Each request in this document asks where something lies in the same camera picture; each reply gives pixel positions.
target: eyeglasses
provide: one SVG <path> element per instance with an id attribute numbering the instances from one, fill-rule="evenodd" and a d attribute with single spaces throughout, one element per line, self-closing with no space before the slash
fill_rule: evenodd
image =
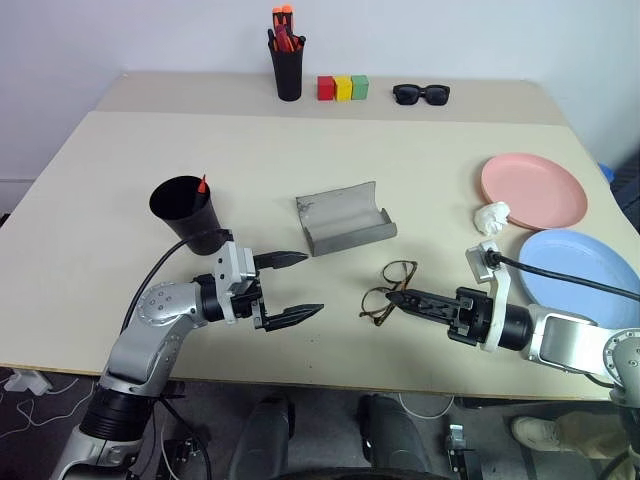
<path id="1" fill-rule="evenodd" d="M 420 97 L 424 97 L 429 105 L 446 105 L 450 91 L 446 85 L 428 85 L 420 88 L 418 85 L 404 84 L 393 87 L 396 103 L 400 105 L 415 105 Z"/>
<path id="2" fill-rule="evenodd" d="M 360 317 L 370 317 L 376 326 L 382 325 L 395 305 L 387 300 L 387 293 L 406 290 L 411 278 L 418 269 L 418 262 L 395 260 L 382 269 L 382 278 L 391 287 L 375 287 L 368 290 L 360 303 Z"/>

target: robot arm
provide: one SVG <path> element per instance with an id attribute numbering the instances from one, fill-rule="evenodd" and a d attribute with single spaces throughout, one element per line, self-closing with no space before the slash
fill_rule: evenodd
<path id="1" fill-rule="evenodd" d="M 631 458 L 640 469 L 640 328 L 608 330 L 574 313 L 509 305 L 509 274 L 490 261 L 489 252 L 498 252 L 494 242 L 466 252 L 476 281 L 492 283 L 489 296 L 460 287 L 455 299 L 418 290 L 391 292 L 387 298 L 406 313 L 448 325 L 452 340 L 480 343 L 489 352 L 509 348 L 531 362 L 609 377 L 611 401 L 619 407 Z"/>
<path id="2" fill-rule="evenodd" d="M 209 322 L 252 317 L 256 329 L 277 330 L 311 317 L 323 305 L 299 305 L 267 316 L 259 270 L 307 258 L 297 252 L 253 256 L 230 239 L 214 255 L 213 273 L 191 283 L 163 283 L 140 298 L 111 350 L 82 423 L 74 428 L 52 480 L 134 479 L 142 434 L 165 388 L 185 337 Z"/>

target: black cable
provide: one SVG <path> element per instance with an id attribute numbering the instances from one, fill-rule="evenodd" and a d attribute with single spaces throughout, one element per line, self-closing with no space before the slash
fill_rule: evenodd
<path id="1" fill-rule="evenodd" d="M 510 258 L 504 257 L 500 253 L 494 252 L 492 250 L 489 250 L 487 252 L 487 259 L 489 260 L 489 265 L 497 265 L 498 263 L 502 262 L 525 272 L 533 273 L 535 275 L 541 275 L 543 277 L 553 278 L 555 280 L 562 280 L 563 282 L 577 283 L 578 285 L 595 288 L 596 290 L 602 290 L 603 292 L 613 293 L 630 298 L 632 300 L 635 300 L 636 302 L 640 302 L 639 293 L 623 290 L 622 288 L 612 287 L 610 285 L 605 285 L 604 283 L 593 282 L 585 278 L 574 277 L 573 275 L 567 275 L 564 273 L 552 272 L 551 270 L 545 270 L 543 268 L 532 267 L 531 265 L 526 265 L 524 263 L 511 260 Z"/>
<path id="2" fill-rule="evenodd" d="M 151 410 L 151 421 L 153 422 L 153 444 L 151 445 L 151 453 L 149 454 L 149 458 L 147 458 L 147 462 L 144 464 L 144 467 L 142 467 L 142 470 L 140 470 L 140 473 L 138 474 L 138 477 L 140 478 L 142 478 L 144 473 L 147 471 L 147 468 L 149 468 L 149 465 L 151 464 L 151 460 L 153 460 L 153 455 L 156 453 L 157 427 L 156 427 L 156 409 L 155 408 Z"/>
<path id="3" fill-rule="evenodd" d="M 615 385 L 613 383 L 607 383 L 607 382 L 603 382 L 601 380 L 598 380 L 596 377 L 594 377 L 590 373 L 585 373 L 584 376 L 587 377 L 589 380 L 591 380 L 596 385 L 599 385 L 601 387 L 604 387 L 604 388 L 614 388 L 615 387 Z"/>
<path id="4" fill-rule="evenodd" d="M 127 313 L 124 316 L 124 320 L 122 321 L 122 327 L 120 328 L 120 333 L 124 332 L 126 328 L 129 326 L 129 322 L 131 321 L 131 317 L 133 316 L 133 311 L 135 310 L 136 305 L 138 304 L 138 300 L 140 300 L 142 293 L 147 288 L 147 285 L 149 285 L 149 282 L 151 281 L 151 279 L 154 277 L 156 273 L 158 273 L 158 270 L 160 270 L 160 267 L 162 267 L 164 262 L 166 262 L 167 259 L 171 255 L 173 255 L 176 250 L 178 250 L 181 246 L 189 243 L 191 240 L 195 240 L 196 238 L 202 237 L 203 235 L 207 235 L 209 233 L 214 233 L 214 232 L 227 232 L 227 231 L 228 230 L 223 230 L 220 228 L 216 228 L 213 230 L 205 230 L 203 232 L 196 233 L 195 235 L 191 235 L 190 237 L 187 237 L 184 240 L 180 240 L 173 247 L 167 250 L 167 252 L 162 257 L 160 257 L 160 260 L 158 260 L 158 262 L 153 266 L 151 271 L 147 274 L 145 279 L 142 281 L 142 283 L 138 287 L 138 290 L 136 290 L 136 293 L 131 299 L 131 303 L 129 304 L 129 308 L 127 309 Z"/>
<path id="5" fill-rule="evenodd" d="M 620 455 L 618 455 L 613 460 L 611 460 L 609 464 L 606 467 L 604 467 L 604 470 L 602 470 L 602 473 L 598 477 L 598 480 L 608 480 L 611 474 L 613 473 L 613 471 L 616 468 L 618 468 L 620 464 L 627 459 L 628 456 L 629 456 L 629 451 L 625 450 Z"/>
<path id="6" fill-rule="evenodd" d="M 178 412 L 176 412 L 176 410 L 171 406 L 171 404 L 166 398 L 161 397 L 160 402 L 164 405 L 164 408 L 166 408 L 167 411 L 173 416 L 173 418 L 175 418 L 178 421 L 178 423 L 180 423 L 184 428 L 187 429 L 189 434 L 196 441 L 196 443 L 198 444 L 198 448 L 200 448 L 200 451 L 202 452 L 202 458 L 204 458 L 204 467 L 207 472 L 207 480 L 212 480 L 213 477 L 211 475 L 211 460 L 209 459 L 209 452 L 207 452 L 207 446 L 202 441 L 200 436 L 196 433 L 196 431 L 191 427 L 191 425 L 189 425 L 186 422 L 186 420 L 182 418 Z"/>

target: white wall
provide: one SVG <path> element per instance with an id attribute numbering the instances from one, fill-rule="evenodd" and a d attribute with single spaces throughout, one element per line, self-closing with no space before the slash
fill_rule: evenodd
<path id="1" fill-rule="evenodd" d="M 596 160 L 640 143 L 638 0 L 295 0 L 307 73 L 541 83 Z M 126 70 L 268 71 L 273 0 L 2 0 L 0 179 L 35 178 Z M 28 183 L 0 182 L 0 211 Z"/>

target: crumpled tissue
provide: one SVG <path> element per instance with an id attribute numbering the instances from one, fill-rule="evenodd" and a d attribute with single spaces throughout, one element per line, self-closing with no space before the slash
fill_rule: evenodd
<path id="1" fill-rule="evenodd" d="M 511 213 L 511 209 L 506 203 L 490 203 L 476 211 L 473 216 L 473 223 L 480 233 L 495 235 L 500 233 L 507 224 L 509 213 Z"/>

